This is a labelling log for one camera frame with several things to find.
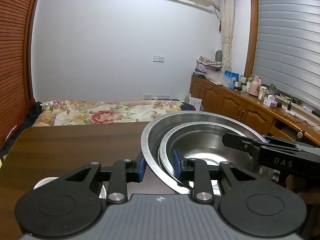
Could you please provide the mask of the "white wall switch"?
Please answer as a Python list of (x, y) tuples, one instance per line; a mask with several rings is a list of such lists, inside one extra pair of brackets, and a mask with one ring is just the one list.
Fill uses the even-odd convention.
[(164, 56), (154, 56), (153, 57), (153, 62), (159, 62), (159, 63), (164, 63), (165, 62), (165, 57)]

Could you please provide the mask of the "wooden sideboard cabinet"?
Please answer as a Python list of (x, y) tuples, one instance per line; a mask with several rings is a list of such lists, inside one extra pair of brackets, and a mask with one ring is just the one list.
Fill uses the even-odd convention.
[(272, 135), (319, 146), (319, 126), (285, 112), (267, 108), (262, 101), (237, 90), (192, 76), (189, 93), (202, 100), (203, 110), (238, 120), (260, 135)]

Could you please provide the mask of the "small steel bowl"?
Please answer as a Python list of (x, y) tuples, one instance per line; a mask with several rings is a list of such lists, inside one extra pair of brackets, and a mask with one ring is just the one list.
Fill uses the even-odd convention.
[(265, 139), (246, 125), (236, 122), (219, 124), (217, 122), (195, 121), (180, 124), (168, 131), (162, 138), (158, 148), (158, 160), (161, 167), (179, 185), (188, 189), (193, 188), (193, 182), (178, 180), (174, 175), (173, 150), (183, 154), (185, 158), (204, 160), (208, 165), (219, 165), (222, 161), (235, 163), (263, 178), (271, 180), (274, 170), (258, 165), (256, 159), (248, 153), (228, 148), (222, 143), (226, 133), (265, 142)]

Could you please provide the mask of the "cream patterned curtain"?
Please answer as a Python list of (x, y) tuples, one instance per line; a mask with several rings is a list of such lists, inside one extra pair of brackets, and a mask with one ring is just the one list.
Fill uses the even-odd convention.
[(234, 34), (235, 0), (220, 0), (222, 41), (221, 71), (232, 71), (232, 44)]

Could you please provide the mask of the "blue picture box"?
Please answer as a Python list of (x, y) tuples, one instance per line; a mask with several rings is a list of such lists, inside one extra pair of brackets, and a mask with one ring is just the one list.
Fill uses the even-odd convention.
[(239, 81), (239, 74), (225, 70), (223, 75), (223, 85), (230, 89), (235, 89)]

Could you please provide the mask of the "white paper bag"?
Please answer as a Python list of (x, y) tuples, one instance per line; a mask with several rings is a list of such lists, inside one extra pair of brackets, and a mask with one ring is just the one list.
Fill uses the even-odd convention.
[(196, 111), (202, 110), (202, 99), (192, 97), (191, 94), (185, 97), (185, 102), (192, 105)]

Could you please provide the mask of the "grey window blind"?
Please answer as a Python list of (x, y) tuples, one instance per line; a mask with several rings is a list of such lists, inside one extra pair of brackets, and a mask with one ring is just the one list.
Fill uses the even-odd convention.
[(319, 107), (319, 0), (258, 0), (253, 73)]

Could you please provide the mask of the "floral bed quilt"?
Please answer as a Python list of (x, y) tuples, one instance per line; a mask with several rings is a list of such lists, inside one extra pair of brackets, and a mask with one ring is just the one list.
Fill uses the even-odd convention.
[(42, 103), (34, 127), (150, 122), (153, 119), (196, 108), (179, 100), (132, 102), (54, 100)]

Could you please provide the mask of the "folded clothes stack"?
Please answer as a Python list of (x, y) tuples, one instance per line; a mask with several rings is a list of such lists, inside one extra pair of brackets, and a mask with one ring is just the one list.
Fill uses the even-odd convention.
[(194, 73), (205, 76), (209, 72), (219, 72), (221, 68), (222, 62), (212, 61), (206, 57), (200, 56), (198, 59), (196, 59)]

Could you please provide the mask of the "pink kettle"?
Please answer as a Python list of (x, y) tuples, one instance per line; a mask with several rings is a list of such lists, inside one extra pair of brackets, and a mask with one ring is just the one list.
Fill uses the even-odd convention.
[(251, 85), (249, 88), (249, 94), (252, 96), (258, 97), (260, 86), (261, 86), (261, 78), (260, 76), (255, 75), (254, 80), (251, 82)]

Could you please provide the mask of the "black clothing pile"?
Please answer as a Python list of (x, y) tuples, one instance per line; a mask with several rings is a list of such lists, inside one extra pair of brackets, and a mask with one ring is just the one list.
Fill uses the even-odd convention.
[(42, 113), (41, 103), (39, 101), (33, 103), (32, 106), (30, 107), (28, 113), (24, 117), (24, 120), (23, 120), (23, 123), (21, 124), (21, 126), (23, 128), (28, 128), (28, 127), (33, 126), (33, 124), (35, 124), (36, 119), (39, 117), (39, 115), (41, 113)]

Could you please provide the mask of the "large steel bowl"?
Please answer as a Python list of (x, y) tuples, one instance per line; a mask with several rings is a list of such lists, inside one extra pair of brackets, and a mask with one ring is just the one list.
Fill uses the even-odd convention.
[(208, 165), (233, 162), (259, 176), (272, 179), (273, 171), (263, 167), (248, 153), (228, 148), (222, 143), (226, 133), (265, 142), (252, 128), (232, 118), (196, 111), (170, 113), (151, 121), (144, 128), (140, 148), (152, 172), (177, 193), (188, 194), (193, 183), (174, 174), (173, 153), (185, 159), (197, 158)]

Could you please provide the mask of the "pink tissue box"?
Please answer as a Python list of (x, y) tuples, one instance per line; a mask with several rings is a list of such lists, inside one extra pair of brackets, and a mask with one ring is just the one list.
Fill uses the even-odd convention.
[(268, 95), (264, 97), (263, 105), (267, 108), (276, 108), (278, 103), (275, 99), (274, 95)]

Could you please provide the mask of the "brown louvered wardrobe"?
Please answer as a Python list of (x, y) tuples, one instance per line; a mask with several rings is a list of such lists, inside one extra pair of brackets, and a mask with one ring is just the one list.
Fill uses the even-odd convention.
[(1, 144), (34, 99), (31, 38), (37, 0), (1, 0)]

